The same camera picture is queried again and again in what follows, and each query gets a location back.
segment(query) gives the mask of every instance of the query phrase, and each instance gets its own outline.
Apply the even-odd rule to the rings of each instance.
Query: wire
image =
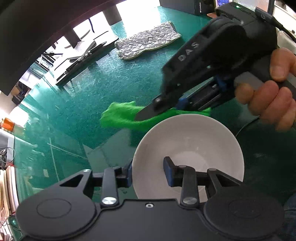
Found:
[[[296,38],[294,37],[293,34],[290,33],[289,30],[287,30],[285,28],[284,29],[280,29],[280,30],[284,31],[286,35],[288,35],[294,42],[296,42]]]
[[[3,223],[0,222],[0,225],[1,225],[0,227],[6,226],[6,224],[7,224],[6,221],[8,221],[8,218],[9,218],[9,216],[4,220]]]
[[[239,131],[238,133],[235,135],[235,138],[237,138],[238,134],[245,129],[247,126],[249,126],[250,124],[254,123],[255,121],[259,120],[259,116],[256,117],[254,120],[251,120],[249,123],[245,124]]]
[[[6,149],[7,149],[7,148],[11,148],[11,149],[13,150],[13,158],[12,158],[11,161],[3,161],[2,158],[0,158],[0,160],[1,160],[3,163],[5,163],[5,164],[13,162],[13,160],[14,160],[14,158],[15,158],[15,150],[14,150],[12,147],[10,147],[10,146],[0,147],[0,150],[3,149],[3,148],[6,148]]]
[[[93,33],[94,33],[94,27],[93,27],[93,25],[92,25],[92,22],[91,22],[91,19],[89,18],[89,23],[91,24],[91,30],[93,31]]]
[[[60,67],[67,59],[65,59],[62,63],[60,63],[54,70],[56,70],[58,67]]]
[[[265,22],[270,23],[272,26],[277,27],[279,30],[284,31],[296,43],[296,38],[294,37],[294,35],[291,34],[289,30],[284,28],[284,26],[282,24],[280,24],[280,22],[278,20],[276,20],[276,18],[274,16],[265,12],[264,10],[262,10],[259,7],[256,7],[255,14],[258,18],[261,18]]]
[[[9,216],[9,217],[7,218],[8,225],[11,226],[11,227],[13,227],[16,231],[21,232],[21,230],[20,230],[17,226],[14,226],[14,225],[12,225],[12,224],[10,223],[10,219],[11,219],[12,217],[14,217],[14,216]]]
[[[108,30],[107,30],[107,31],[105,31],[104,33],[102,33],[102,34],[100,34],[99,36],[95,37],[93,40],[95,40],[96,38],[98,38],[98,37],[102,36],[102,35],[103,35],[103,34],[105,34],[106,32],[109,32],[109,31],[108,31]]]

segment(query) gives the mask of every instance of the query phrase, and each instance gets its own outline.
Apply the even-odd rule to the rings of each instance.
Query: wall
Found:
[[[6,96],[4,93],[0,93],[0,119],[8,117],[10,112],[16,107],[16,104],[12,102],[12,95]]]

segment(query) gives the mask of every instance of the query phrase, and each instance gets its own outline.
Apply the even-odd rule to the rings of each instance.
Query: green cloth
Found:
[[[148,120],[135,121],[136,114],[142,110],[143,106],[136,106],[136,102],[132,101],[129,103],[117,103],[113,102],[106,111],[102,113],[100,122],[102,127],[116,127],[116,128],[128,128],[138,131],[148,131],[159,122],[181,114],[200,114],[210,116],[211,108],[204,111],[184,111],[176,110],[175,108],[169,109],[168,111],[152,117]]]

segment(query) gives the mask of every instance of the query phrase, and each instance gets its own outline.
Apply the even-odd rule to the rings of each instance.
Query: finger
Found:
[[[285,115],[280,119],[276,126],[277,131],[288,131],[295,120],[296,115],[296,102],[292,99],[290,107],[288,111],[285,113]]]
[[[251,101],[254,95],[254,90],[250,84],[241,83],[235,89],[234,94],[239,103],[247,104]]]
[[[266,110],[262,112],[260,119],[268,124],[278,123],[289,109],[291,101],[291,91],[287,87],[281,88],[275,99],[270,103]]]
[[[270,75],[278,82],[286,80],[289,73],[296,75],[296,56],[286,48],[272,52],[270,61]]]
[[[253,115],[260,115],[274,100],[279,87],[272,80],[266,81],[257,91],[249,103],[249,110]]]

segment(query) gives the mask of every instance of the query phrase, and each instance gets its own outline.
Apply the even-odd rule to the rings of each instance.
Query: black speaker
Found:
[[[162,7],[191,13],[205,15],[214,12],[214,0],[159,0]]]

